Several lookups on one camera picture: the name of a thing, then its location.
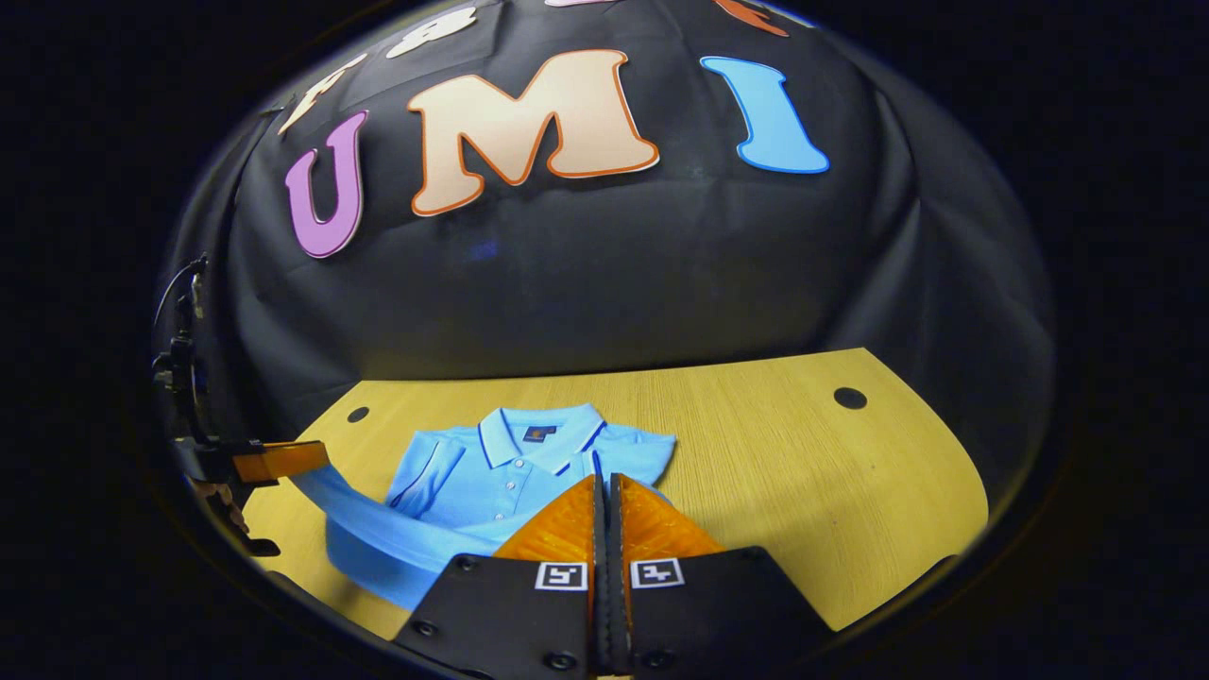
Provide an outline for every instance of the beige letter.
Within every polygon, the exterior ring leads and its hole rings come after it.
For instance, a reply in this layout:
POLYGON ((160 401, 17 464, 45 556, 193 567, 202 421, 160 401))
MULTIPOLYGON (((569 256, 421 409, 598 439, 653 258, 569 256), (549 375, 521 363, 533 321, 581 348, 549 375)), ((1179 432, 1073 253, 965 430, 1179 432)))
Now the beige letter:
POLYGON ((302 100, 299 102, 297 106, 294 106, 294 113, 290 114, 289 120, 285 121, 282 128, 277 131, 277 134, 284 134, 285 131, 289 129, 291 125, 297 122, 299 119, 305 116, 306 113, 311 110, 311 106, 314 106, 314 100, 318 99, 320 94, 331 90, 331 86, 336 85, 336 81, 340 80, 340 76, 345 75, 345 71, 361 63, 361 59, 364 58, 365 54, 357 57, 352 62, 348 62, 347 64, 332 71, 332 74, 329 75, 328 77, 314 83, 314 86, 311 90, 307 90, 306 94, 302 96, 302 100))
POLYGON ((421 217, 435 215, 482 194, 482 175, 468 173, 462 162, 463 139, 504 181, 523 183, 551 119, 559 148, 546 167, 559 177, 598 177, 654 166, 659 149, 638 136, 621 90, 619 70, 626 60, 615 50, 556 54, 542 64, 517 99, 476 75, 416 94, 407 109, 423 116, 424 185, 411 209, 421 217))
POLYGON ((452 35, 473 23, 474 7, 450 12, 444 17, 436 17, 435 19, 403 36, 403 41, 392 47, 391 51, 386 53, 386 58, 393 59, 399 54, 411 52, 424 42, 432 42, 433 40, 445 38, 446 35, 452 35))

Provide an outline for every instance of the blue letter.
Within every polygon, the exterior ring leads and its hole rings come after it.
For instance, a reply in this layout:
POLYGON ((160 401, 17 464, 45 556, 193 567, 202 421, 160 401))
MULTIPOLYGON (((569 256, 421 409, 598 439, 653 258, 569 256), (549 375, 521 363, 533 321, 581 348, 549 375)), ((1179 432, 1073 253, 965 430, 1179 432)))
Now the blue letter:
POLYGON ((739 157, 763 169, 816 173, 831 163, 806 137, 802 121, 781 83, 785 74, 764 64, 701 57, 706 70, 722 74, 739 100, 747 123, 747 140, 739 145, 739 157))

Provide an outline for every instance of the orange letter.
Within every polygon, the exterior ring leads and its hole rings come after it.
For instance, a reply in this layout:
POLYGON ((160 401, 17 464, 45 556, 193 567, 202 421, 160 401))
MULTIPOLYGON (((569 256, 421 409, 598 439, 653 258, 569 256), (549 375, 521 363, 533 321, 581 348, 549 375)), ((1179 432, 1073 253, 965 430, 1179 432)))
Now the orange letter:
POLYGON ((737 2, 736 0, 713 0, 719 7, 727 11, 728 15, 735 17, 736 19, 751 24, 760 30, 767 30, 773 35, 780 35, 781 38, 788 38, 789 34, 776 28, 775 25, 768 23, 768 15, 764 12, 757 12, 747 5, 737 2))

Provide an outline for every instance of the light blue polo shirt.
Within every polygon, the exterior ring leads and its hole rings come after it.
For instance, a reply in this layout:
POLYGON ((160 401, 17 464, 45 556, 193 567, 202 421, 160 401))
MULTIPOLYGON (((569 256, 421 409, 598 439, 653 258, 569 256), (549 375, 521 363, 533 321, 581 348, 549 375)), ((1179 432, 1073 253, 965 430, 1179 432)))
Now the light blue polo shirt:
POLYGON ((492 554, 580 479, 653 485, 676 438, 613 425, 591 404, 496 409, 476 427, 416 432, 384 505, 334 467, 291 480, 328 513, 328 558, 368 590, 415 609, 458 553, 492 554))

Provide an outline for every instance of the screw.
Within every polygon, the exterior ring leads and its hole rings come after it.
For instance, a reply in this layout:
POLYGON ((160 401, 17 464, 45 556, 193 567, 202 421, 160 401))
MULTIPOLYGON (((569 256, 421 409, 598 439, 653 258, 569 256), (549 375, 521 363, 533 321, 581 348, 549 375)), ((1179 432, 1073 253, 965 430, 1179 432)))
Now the screw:
POLYGON ((436 634, 436 627, 427 621, 417 621, 411 627, 424 638, 432 638, 436 634))
POLYGON ((642 663, 647 668, 658 670, 660 668, 667 668, 669 665, 671 665, 672 659, 675 658, 676 657, 673 657, 672 653, 669 651, 656 650, 642 657, 642 663))
POLYGON ((550 652, 545 655, 545 664, 555 670, 571 670, 575 667, 575 657, 566 652, 550 652))

